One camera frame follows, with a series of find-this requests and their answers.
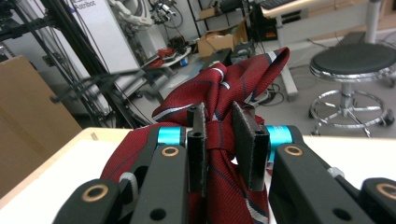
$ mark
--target desk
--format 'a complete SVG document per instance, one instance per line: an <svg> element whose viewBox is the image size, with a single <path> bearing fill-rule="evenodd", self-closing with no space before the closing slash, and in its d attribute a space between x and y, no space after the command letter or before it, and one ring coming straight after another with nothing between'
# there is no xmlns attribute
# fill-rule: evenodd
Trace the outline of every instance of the desk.
<svg viewBox="0 0 396 224"><path fill-rule="evenodd" d="M306 18L288 24L282 23L282 15L297 11L313 5L323 4L330 0L297 0L271 10L262 9L262 15L267 18L276 18L277 40L279 47L285 43L304 40L309 37L330 34L335 31L345 30L354 26L367 24L366 42L375 42L375 31L379 17L381 1L370 0L369 4L357 4L354 7L346 7L335 10L332 13ZM290 70L286 65L281 72L285 84L288 100L293 100L298 91L291 77Z"/></svg>
<svg viewBox="0 0 396 224"><path fill-rule="evenodd" d="M83 130L0 200L0 223L51 223L79 185L99 177L129 131ZM396 179L395 139L305 136L304 140L357 188L369 177Z"/></svg>

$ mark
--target stool leg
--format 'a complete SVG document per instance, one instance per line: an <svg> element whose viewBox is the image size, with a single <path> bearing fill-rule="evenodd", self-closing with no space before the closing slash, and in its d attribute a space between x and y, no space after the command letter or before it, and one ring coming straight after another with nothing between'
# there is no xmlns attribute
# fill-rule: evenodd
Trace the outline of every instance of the stool leg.
<svg viewBox="0 0 396 224"><path fill-rule="evenodd" d="M321 122L318 119L315 119L315 130L311 133L311 135L320 135L319 128L321 127Z"/></svg>
<svg viewBox="0 0 396 224"><path fill-rule="evenodd" d="M341 111L342 115L346 118L349 111L353 107L354 95L352 83L343 83L341 87Z"/></svg>
<svg viewBox="0 0 396 224"><path fill-rule="evenodd" d="M353 119L353 121L355 121L358 124L363 124L358 118L356 118L356 116L352 113L348 113L349 117L351 119ZM371 133L369 131L369 129L367 127L363 128L364 133L366 134L367 137L371 137Z"/></svg>

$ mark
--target caster wheel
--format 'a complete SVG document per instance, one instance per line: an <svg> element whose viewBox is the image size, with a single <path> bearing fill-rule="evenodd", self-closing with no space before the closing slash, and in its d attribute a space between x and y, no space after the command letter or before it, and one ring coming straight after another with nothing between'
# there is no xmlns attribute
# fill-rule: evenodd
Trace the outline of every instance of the caster wheel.
<svg viewBox="0 0 396 224"><path fill-rule="evenodd" d="M389 126L392 125L394 121L395 118L393 116L393 112L388 110L388 114L379 122L379 124L382 126Z"/></svg>
<svg viewBox="0 0 396 224"><path fill-rule="evenodd" d="M308 117L309 117L309 118L311 118L311 119L313 119L313 118L314 118L314 116L312 115L311 108L309 108L309 110L308 110Z"/></svg>
<svg viewBox="0 0 396 224"><path fill-rule="evenodd" d="M311 132L311 136L320 136L320 133Z"/></svg>

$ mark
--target brass screw hole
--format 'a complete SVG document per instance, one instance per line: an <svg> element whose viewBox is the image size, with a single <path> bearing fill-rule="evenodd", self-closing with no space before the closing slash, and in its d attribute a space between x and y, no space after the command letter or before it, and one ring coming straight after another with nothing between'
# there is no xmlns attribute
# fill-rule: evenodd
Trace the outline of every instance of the brass screw hole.
<svg viewBox="0 0 396 224"><path fill-rule="evenodd" d="M292 156L301 156L303 151L297 147L285 147L285 151Z"/></svg>
<svg viewBox="0 0 396 224"><path fill-rule="evenodd" d="M386 183L380 183L376 185L376 189L388 198L396 200L396 186Z"/></svg>
<svg viewBox="0 0 396 224"><path fill-rule="evenodd" d="M108 186L104 184L94 185L84 191L82 200L87 203L93 203L101 200L108 193Z"/></svg>
<svg viewBox="0 0 396 224"><path fill-rule="evenodd" d="M178 149L176 147L166 147L161 153L163 154L163 156L173 157L178 154Z"/></svg>

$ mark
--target black stool seat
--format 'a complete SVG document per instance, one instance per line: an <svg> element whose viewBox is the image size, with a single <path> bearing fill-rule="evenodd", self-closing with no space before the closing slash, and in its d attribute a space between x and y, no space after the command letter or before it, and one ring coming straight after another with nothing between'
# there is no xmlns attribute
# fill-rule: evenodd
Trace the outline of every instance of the black stool seat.
<svg viewBox="0 0 396 224"><path fill-rule="evenodd" d="M349 44L325 50L311 61L311 72L339 82L371 81L396 70L396 50L374 44Z"/></svg>

